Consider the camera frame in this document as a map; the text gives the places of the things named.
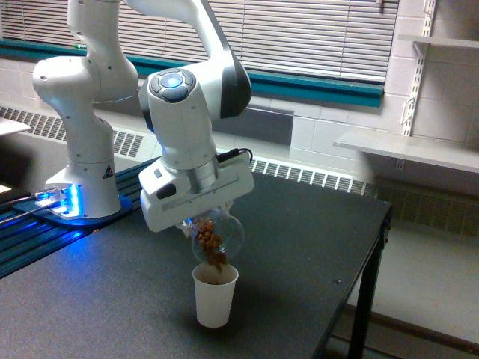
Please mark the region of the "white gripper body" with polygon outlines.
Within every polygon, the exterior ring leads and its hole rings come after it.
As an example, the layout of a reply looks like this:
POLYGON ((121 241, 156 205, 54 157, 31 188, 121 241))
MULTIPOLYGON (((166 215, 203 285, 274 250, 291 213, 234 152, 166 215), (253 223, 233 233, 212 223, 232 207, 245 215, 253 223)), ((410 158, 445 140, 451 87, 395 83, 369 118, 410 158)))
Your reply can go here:
POLYGON ((250 152, 226 152, 180 170, 158 158, 138 175, 149 229, 160 232, 248 194, 254 188, 250 162, 250 152))

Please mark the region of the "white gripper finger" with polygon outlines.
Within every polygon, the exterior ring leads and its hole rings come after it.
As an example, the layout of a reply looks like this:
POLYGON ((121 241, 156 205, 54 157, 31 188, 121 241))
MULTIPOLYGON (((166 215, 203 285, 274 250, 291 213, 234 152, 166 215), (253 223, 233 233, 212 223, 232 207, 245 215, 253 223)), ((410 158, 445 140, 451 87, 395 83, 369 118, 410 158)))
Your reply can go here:
POLYGON ((219 218, 228 218, 233 204, 234 202, 232 200, 228 201, 227 203, 217 206, 213 211, 219 218))
POLYGON ((197 224, 194 219, 186 219, 177 225, 186 238, 195 238, 197 236, 197 224))

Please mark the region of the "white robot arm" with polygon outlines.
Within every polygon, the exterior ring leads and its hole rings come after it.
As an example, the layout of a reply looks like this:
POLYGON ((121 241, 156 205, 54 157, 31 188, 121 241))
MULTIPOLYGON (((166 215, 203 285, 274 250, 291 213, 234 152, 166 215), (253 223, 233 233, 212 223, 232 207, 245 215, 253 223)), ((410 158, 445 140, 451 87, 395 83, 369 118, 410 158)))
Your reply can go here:
POLYGON ((113 131, 96 116, 94 104, 137 97, 161 149, 139 175, 145 221, 159 232, 252 191, 246 156, 221 157, 212 137, 214 121, 245 110, 251 82, 207 1, 131 1, 139 13, 191 25, 208 56, 140 82, 120 47, 119 6, 118 1, 70 1, 67 24, 86 45, 86 55, 57 56, 34 68, 34 89, 60 116, 68 151, 65 168, 46 181, 55 198, 39 205, 65 221, 119 213, 113 131))

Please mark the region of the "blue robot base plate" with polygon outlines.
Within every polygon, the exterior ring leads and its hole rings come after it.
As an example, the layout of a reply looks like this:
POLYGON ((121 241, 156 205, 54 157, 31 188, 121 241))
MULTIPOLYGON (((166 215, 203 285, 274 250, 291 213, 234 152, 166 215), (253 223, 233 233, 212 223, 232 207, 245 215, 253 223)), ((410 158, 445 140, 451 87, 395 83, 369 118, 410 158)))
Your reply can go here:
POLYGON ((32 216, 36 219, 40 219, 49 224, 54 224, 57 226, 69 227, 69 228, 87 228, 87 229, 98 229, 103 228, 109 224, 112 224, 132 212, 133 203, 132 201, 123 196, 119 196, 121 208, 118 212, 113 215, 109 215, 102 218, 77 218, 77 219, 63 219, 52 212, 42 210, 34 213, 32 216))

